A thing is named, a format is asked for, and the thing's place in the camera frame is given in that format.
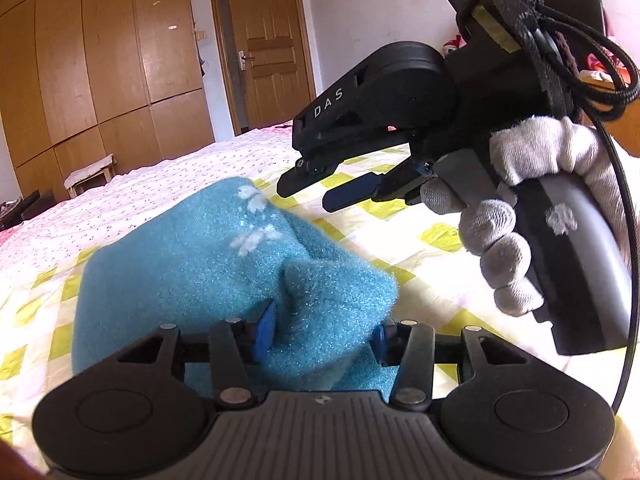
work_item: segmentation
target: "wooden door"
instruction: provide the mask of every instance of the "wooden door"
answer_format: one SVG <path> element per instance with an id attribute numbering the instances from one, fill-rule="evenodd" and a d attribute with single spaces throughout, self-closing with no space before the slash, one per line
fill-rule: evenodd
<path id="1" fill-rule="evenodd" d="M 229 0 L 229 6 L 236 49 L 246 56 L 249 127 L 292 119 L 311 101 L 297 0 Z"/>

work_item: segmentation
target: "gloved hand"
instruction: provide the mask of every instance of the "gloved hand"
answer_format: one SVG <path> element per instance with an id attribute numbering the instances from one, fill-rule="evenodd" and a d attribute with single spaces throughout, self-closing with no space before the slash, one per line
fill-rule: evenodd
<path id="1" fill-rule="evenodd" d="M 640 159 L 616 144 L 632 197 L 636 222 L 640 219 Z M 609 156 L 593 128 L 573 124 L 568 118 L 532 117 L 518 126 L 493 135 L 491 162 L 509 186 L 528 178 L 567 171 L 581 176 L 609 221 L 627 267 L 630 266 L 628 235 L 622 199 Z M 440 179 L 422 185 L 422 201 L 433 212 L 462 211 L 460 239 L 480 256 L 480 269 L 491 288 L 495 304 L 505 314 L 521 316 L 543 304 L 543 298 L 525 277 L 531 261 L 526 240 L 513 232 L 513 207 L 501 200 L 485 200 L 468 208 Z"/>

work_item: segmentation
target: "wooden stool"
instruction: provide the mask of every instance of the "wooden stool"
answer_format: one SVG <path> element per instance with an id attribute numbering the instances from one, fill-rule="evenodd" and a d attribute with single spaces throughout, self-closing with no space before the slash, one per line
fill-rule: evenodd
<path id="1" fill-rule="evenodd" d="M 116 159 L 112 153 L 98 162 L 70 174 L 65 180 L 65 188 L 71 198 L 81 195 L 88 189 L 104 186 L 111 182 L 111 179 L 116 175 L 113 169 L 115 164 Z"/>

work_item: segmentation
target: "bed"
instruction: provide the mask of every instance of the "bed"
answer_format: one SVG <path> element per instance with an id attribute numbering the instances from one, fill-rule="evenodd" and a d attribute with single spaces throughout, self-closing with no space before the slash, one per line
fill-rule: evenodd
<path id="1" fill-rule="evenodd" d="M 252 179 L 275 205 L 393 274 L 401 286 L 396 317 L 426 322 L 445 334 L 459 333 L 467 324 L 484 326 L 612 400 L 623 350 L 558 356 L 546 324 L 532 316 L 512 319 L 501 314 L 478 260 L 461 247 L 458 215 L 438 216 L 422 205 L 407 207 L 398 200 L 367 201 L 331 215 L 322 209 L 327 189 L 368 171 L 388 171 L 408 155 L 408 146 L 347 160 L 333 176 L 282 199 L 276 194 L 278 177 L 299 157 L 290 145 L 288 124 L 254 130 L 116 176 L 0 239 L 0 438 L 36 468 L 46 469 L 31 434 L 31 414 L 46 392 L 71 377 L 76 300 L 91 254 L 194 192 L 239 175 Z M 640 391 L 638 375 L 632 375 L 621 410 L 625 423 L 617 422 L 614 445 L 601 468 L 607 478 L 640 477 L 632 437 L 640 432 L 640 409 L 634 402 Z M 444 396 L 455 385 L 454 368 L 437 366 L 434 395 Z"/>

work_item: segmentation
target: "wardrobe door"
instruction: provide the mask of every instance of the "wardrobe door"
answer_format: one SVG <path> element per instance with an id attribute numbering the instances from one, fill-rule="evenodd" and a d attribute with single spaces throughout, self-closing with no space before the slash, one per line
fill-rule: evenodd
<path id="1" fill-rule="evenodd" d="M 36 54 L 51 142 L 62 142 L 95 126 L 81 0 L 36 0 Z"/>
<path id="2" fill-rule="evenodd" d="M 82 23 L 98 122 L 146 105 L 133 0 L 82 0 Z"/>
<path id="3" fill-rule="evenodd" d="M 55 146 L 62 178 L 67 178 L 76 170 L 81 170 L 106 156 L 98 126 L 65 140 Z"/>
<path id="4" fill-rule="evenodd" d="M 52 189 L 57 200 L 69 198 L 52 148 L 15 168 L 15 176 L 23 196 L 36 190 L 44 194 L 48 189 Z"/>
<path id="5" fill-rule="evenodd" d="M 151 102 L 202 88 L 190 0 L 134 0 Z"/>
<path id="6" fill-rule="evenodd" d="M 35 0 L 0 16 L 0 110 L 14 166 L 51 147 L 36 64 Z"/>
<path id="7" fill-rule="evenodd" d="M 202 90 L 151 105 L 151 113 L 162 158 L 178 158 L 214 142 Z"/>
<path id="8" fill-rule="evenodd" d="M 162 160 L 148 107 L 113 118 L 100 125 L 104 151 L 116 157 L 116 171 L 129 173 Z"/>

